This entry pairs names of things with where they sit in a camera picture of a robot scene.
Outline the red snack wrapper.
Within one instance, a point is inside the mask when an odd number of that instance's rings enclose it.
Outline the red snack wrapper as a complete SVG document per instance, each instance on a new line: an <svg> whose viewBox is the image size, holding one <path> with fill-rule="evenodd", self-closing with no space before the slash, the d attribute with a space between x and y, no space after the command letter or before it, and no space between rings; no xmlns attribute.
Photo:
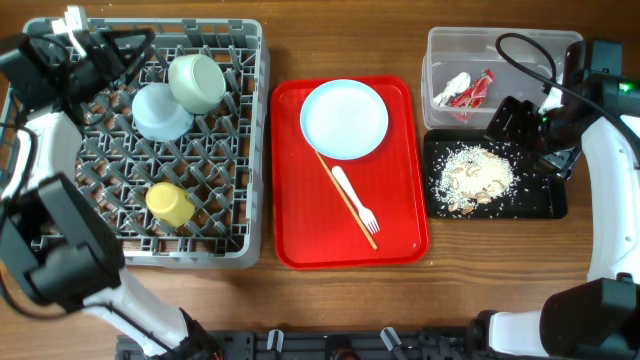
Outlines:
<svg viewBox="0 0 640 360"><path fill-rule="evenodd" d="M457 95L449 103L454 108L478 108L485 100L490 85L495 80L495 74L486 69L481 77Z"/></svg>

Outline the pale green bowl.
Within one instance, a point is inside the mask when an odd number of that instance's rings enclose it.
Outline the pale green bowl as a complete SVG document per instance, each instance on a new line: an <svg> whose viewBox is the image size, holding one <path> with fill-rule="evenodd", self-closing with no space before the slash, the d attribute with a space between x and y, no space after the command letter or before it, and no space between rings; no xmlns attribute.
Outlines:
<svg viewBox="0 0 640 360"><path fill-rule="evenodd" d="M226 94L221 68L202 54L176 57L169 65L168 77L176 101L194 114L214 110Z"/></svg>

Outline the rice and food scraps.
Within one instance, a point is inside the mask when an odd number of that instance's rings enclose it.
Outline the rice and food scraps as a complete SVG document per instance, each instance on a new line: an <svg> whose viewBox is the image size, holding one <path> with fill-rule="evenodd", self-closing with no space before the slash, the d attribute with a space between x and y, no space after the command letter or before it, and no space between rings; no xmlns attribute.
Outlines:
<svg viewBox="0 0 640 360"><path fill-rule="evenodd" d="M518 177L511 163L479 146L446 149L436 160L431 179L437 209L454 217L473 214L515 190Z"/></svg>

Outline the pale blue bowl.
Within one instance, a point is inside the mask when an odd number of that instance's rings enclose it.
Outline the pale blue bowl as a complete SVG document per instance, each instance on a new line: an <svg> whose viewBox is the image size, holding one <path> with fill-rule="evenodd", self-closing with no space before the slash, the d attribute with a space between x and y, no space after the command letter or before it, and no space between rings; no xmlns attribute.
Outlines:
<svg viewBox="0 0 640 360"><path fill-rule="evenodd" d="M155 142L178 139L194 122L194 116L177 102L167 83L151 83L140 89L131 109L138 131Z"/></svg>

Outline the yellow plastic cup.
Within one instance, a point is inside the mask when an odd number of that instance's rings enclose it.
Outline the yellow plastic cup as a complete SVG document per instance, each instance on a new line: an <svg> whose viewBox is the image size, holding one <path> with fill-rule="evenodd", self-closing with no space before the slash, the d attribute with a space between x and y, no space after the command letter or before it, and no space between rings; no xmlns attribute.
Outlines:
<svg viewBox="0 0 640 360"><path fill-rule="evenodd" d="M171 227L186 224L196 211L188 193L168 182L151 186L145 195L145 204L156 219Z"/></svg>

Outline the white round plate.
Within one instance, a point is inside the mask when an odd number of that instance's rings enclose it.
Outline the white round plate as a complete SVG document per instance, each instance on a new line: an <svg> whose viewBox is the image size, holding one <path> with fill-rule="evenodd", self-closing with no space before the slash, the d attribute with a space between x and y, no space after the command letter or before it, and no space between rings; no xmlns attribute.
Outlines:
<svg viewBox="0 0 640 360"><path fill-rule="evenodd" d="M304 100L300 129L318 153L335 160L355 160L373 152L389 129L389 111L371 86L350 79L331 80Z"/></svg>

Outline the white plastic fork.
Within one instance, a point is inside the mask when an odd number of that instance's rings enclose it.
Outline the white plastic fork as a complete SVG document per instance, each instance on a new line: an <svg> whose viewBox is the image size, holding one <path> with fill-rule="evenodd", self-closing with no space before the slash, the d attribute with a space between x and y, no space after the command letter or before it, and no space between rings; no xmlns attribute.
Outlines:
<svg viewBox="0 0 640 360"><path fill-rule="evenodd" d="M344 170L340 166L334 166L331 169L331 173L337 180L338 184L341 186L342 190L355 206L358 216L363 222L366 229L371 234L379 232L380 227L374 213L362 204Z"/></svg>

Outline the wooden chopstick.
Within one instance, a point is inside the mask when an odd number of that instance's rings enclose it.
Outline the wooden chopstick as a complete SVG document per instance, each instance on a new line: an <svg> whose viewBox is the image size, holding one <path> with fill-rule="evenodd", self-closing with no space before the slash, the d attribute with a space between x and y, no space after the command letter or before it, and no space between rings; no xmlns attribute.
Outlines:
<svg viewBox="0 0 640 360"><path fill-rule="evenodd" d="M329 178L330 178L331 182L333 183L334 187L338 191L341 199L343 200L343 202L347 206L347 208L348 208L349 212L351 213L352 217L354 218L354 220L358 224L361 232L364 234L365 238L369 242L370 246L373 248L374 251L378 250L378 246L377 246L376 242L374 241L373 237L371 236L371 234L369 233L369 231L365 227L365 225L362 222L362 220L360 219L359 215L356 213L356 210L353 208L350 200L345 195L345 193L344 193L343 189L341 188L341 186L339 185L338 181L335 179L335 177L332 174L331 170L327 166L325 160L320 155L320 153L318 153L316 150L314 150L314 153L315 153L316 157L318 158L319 162L321 163L322 167L324 168L326 174L329 176Z"/></svg>

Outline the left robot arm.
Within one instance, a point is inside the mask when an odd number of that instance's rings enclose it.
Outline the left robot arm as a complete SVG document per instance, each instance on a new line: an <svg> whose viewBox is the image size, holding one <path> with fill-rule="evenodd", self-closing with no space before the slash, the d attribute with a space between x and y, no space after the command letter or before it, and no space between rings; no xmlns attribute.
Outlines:
<svg viewBox="0 0 640 360"><path fill-rule="evenodd" d="M1 197L1 260L32 302L55 304L62 316L100 318L149 359L220 359L223 348L208 331L127 269L111 225L75 183L84 105L131 83L152 56L154 32L135 36L138 46L124 49L119 31L74 30L81 59L58 62L36 48L33 35L2 40L1 71L19 108L10 123L15 168Z"/></svg>

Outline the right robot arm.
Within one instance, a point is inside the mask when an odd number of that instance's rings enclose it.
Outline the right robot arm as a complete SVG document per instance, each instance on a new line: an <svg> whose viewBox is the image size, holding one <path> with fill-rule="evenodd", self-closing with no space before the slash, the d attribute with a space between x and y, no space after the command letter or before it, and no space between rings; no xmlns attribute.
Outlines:
<svg viewBox="0 0 640 360"><path fill-rule="evenodd" d="M586 283L550 296L539 311L483 311L469 324L470 356L636 359L639 356L639 83L623 76L622 46L570 45L563 80L498 54L561 93L545 112L505 98L486 129L527 149L537 171L561 174L551 154L579 149L590 175L593 249Z"/></svg>

